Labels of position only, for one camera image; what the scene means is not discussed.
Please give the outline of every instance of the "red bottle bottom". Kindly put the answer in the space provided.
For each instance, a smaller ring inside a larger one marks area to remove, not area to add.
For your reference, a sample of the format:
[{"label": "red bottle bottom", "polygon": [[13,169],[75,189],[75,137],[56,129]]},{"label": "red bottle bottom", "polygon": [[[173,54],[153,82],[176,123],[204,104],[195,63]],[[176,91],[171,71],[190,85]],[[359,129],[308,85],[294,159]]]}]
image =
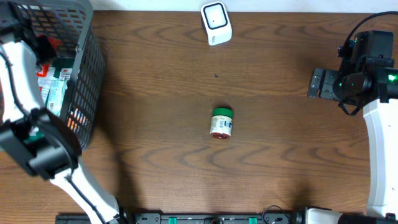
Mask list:
[{"label": "red bottle bottom", "polygon": [[210,135],[217,139],[229,139],[231,137],[229,134],[222,133],[211,133]]}]

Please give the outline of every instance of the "black square outline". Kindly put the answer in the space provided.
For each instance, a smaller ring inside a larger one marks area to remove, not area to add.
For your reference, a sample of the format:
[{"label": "black square outline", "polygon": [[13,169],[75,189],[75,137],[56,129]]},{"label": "black square outline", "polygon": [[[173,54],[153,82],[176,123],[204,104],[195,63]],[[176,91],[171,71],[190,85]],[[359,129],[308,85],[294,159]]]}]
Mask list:
[{"label": "black square outline", "polygon": [[[209,21],[207,20],[207,15],[206,15],[206,10],[205,10],[205,9],[206,9],[207,7],[215,6],[215,5],[218,5],[218,4],[221,6],[221,9],[223,10],[223,14],[224,14],[224,18],[225,18],[225,24],[224,24],[224,25],[221,25],[221,26],[218,26],[218,27],[211,28],[211,27],[210,27],[210,24],[209,24]],[[211,4],[211,5],[209,5],[209,6],[204,7],[204,8],[203,8],[203,13],[204,13],[204,15],[205,15],[205,19],[206,19],[206,22],[207,22],[207,27],[208,27],[209,29],[211,29],[211,30],[213,30],[213,29],[218,29],[218,28],[221,28],[221,27],[224,27],[224,26],[227,26],[227,25],[228,25],[228,20],[227,20],[225,11],[224,11],[224,7],[223,7],[223,5],[222,5],[221,3]]]}]

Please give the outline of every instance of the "white wall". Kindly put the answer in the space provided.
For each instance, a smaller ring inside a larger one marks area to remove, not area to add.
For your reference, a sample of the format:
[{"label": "white wall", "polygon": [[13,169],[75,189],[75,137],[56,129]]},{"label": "white wall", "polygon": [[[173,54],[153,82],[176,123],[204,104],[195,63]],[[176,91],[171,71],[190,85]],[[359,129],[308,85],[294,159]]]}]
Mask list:
[{"label": "white wall", "polygon": [[[212,0],[90,0],[97,10],[199,11]],[[398,0],[222,0],[238,12],[398,11]]]}]

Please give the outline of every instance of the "green connector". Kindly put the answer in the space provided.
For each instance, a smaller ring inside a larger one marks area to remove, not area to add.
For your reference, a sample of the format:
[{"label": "green connector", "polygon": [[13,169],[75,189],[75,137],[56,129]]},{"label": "green connector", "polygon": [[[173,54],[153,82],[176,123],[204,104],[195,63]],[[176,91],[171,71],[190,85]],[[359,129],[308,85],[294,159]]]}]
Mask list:
[{"label": "green connector", "polygon": [[249,224],[257,224],[257,218],[249,218]]},{"label": "green connector", "polygon": [[169,218],[169,224],[177,224],[177,218]]}]

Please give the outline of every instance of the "logo on white device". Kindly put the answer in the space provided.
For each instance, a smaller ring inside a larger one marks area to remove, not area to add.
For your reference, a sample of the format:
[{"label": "logo on white device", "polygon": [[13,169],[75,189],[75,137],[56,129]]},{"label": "logo on white device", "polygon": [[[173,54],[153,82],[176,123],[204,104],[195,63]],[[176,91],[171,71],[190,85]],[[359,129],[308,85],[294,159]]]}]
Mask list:
[{"label": "logo on white device", "polygon": [[232,27],[228,13],[222,2],[212,2],[202,6],[201,18],[206,30],[209,45],[227,42],[232,38]]}]

